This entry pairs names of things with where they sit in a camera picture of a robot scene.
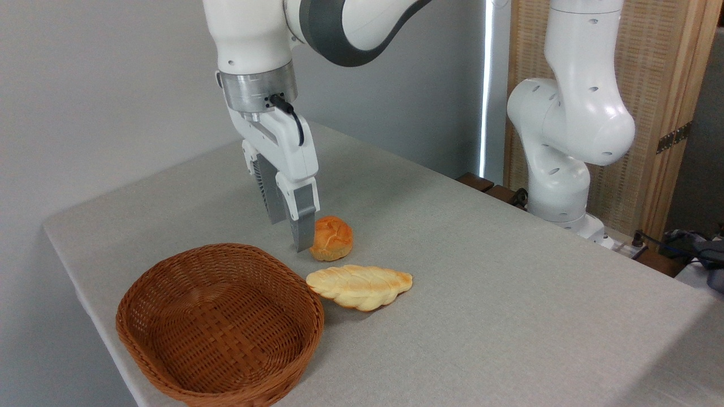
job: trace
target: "wicker basket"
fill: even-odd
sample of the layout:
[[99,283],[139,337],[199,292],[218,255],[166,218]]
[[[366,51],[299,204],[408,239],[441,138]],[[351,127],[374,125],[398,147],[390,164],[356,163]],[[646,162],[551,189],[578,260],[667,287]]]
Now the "wicker basket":
[[192,407],[270,406],[299,382],[324,324],[319,297],[259,248],[195,248],[144,273],[118,335],[151,383]]

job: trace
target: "black cable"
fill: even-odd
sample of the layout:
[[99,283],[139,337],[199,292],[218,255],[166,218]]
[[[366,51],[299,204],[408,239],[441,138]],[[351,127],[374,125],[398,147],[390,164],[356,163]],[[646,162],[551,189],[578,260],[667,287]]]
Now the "black cable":
[[294,112],[294,106],[292,106],[292,104],[288,101],[284,100],[284,96],[282,95],[271,95],[269,97],[269,101],[271,102],[271,104],[280,108],[284,113],[291,114],[292,117],[294,117],[294,121],[297,122],[297,131],[299,132],[299,146],[301,147],[304,144],[304,129],[302,128],[302,122],[299,120],[299,117]]
[[292,117],[294,117],[294,120],[297,122],[297,131],[299,132],[299,146],[301,147],[302,144],[304,144],[304,129],[302,128],[302,122],[299,121],[299,117],[297,117],[297,114],[293,110]]
[[[661,246],[661,247],[663,247],[663,248],[666,248],[666,249],[668,249],[668,250],[670,250],[670,251],[675,251],[676,253],[683,254],[684,256],[696,257],[697,259],[706,260],[706,261],[711,261],[712,263],[716,263],[716,264],[720,264],[720,263],[721,263],[721,260],[719,260],[719,259],[712,259],[711,257],[702,256],[702,255],[701,255],[701,252],[699,252],[699,253],[693,253],[693,252],[690,252],[690,251],[682,250],[682,249],[680,249],[680,248],[671,247],[671,246],[667,245],[666,243],[662,243],[662,242],[660,242],[660,241],[652,238],[651,236],[647,235],[646,233],[644,233],[644,232],[641,231],[641,230],[637,230],[636,233],[640,234],[641,236],[645,237],[646,239],[648,239],[648,240],[656,243],[657,245],[659,245],[659,246]],[[717,252],[717,253],[724,253],[724,251],[720,251],[720,250],[716,250],[716,249],[704,249],[704,250],[702,250],[702,251],[715,251],[715,252]]]
[[674,229],[664,233],[664,243],[673,243],[683,238],[701,238],[703,240],[709,240],[704,233],[697,232],[696,230],[681,230]]
[[638,253],[634,254],[633,257],[631,257],[631,260],[636,260],[639,257],[641,257],[642,254],[644,254],[645,251],[649,250],[649,246],[644,246],[641,250],[639,250]]

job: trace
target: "bread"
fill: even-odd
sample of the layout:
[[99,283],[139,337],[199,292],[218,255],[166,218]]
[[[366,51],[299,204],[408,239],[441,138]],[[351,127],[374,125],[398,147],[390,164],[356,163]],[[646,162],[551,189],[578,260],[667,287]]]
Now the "bread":
[[307,285],[324,298],[345,308],[373,311],[387,305],[412,287],[412,275],[380,267],[349,264],[330,267],[307,276]]
[[314,224],[314,245],[309,249],[319,261],[334,261],[352,250],[352,228],[338,217],[323,217]]

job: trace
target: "wooden block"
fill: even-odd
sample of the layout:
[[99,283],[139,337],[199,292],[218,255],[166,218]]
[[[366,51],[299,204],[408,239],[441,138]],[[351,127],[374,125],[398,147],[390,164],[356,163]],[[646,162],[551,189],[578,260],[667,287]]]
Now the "wooden block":
[[662,256],[651,249],[641,253],[636,261],[672,278],[676,277],[684,268],[683,264]]
[[486,194],[493,198],[500,199],[501,201],[513,205],[515,203],[515,192],[507,189],[504,186],[496,185],[493,188],[485,191]]
[[467,185],[468,187],[475,188],[480,192],[485,192],[490,188],[493,188],[494,185],[485,178],[480,178],[471,172],[465,173],[463,176],[459,177],[457,181]]

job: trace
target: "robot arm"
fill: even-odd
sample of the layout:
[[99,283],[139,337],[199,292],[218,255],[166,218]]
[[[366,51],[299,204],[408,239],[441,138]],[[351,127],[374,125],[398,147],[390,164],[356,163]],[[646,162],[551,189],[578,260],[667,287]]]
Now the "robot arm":
[[218,51],[217,79],[249,172],[272,223],[289,219],[298,251],[314,239],[319,210],[311,131],[291,105],[297,96],[292,48],[307,43],[354,67],[379,56],[430,0],[203,0]]
[[623,0],[551,0],[544,52],[556,80],[524,80],[508,100],[528,162],[529,212],[597,242],[603,226],[586,214],[585,163],[612,164],[635,133],[613,67],[622,8]]

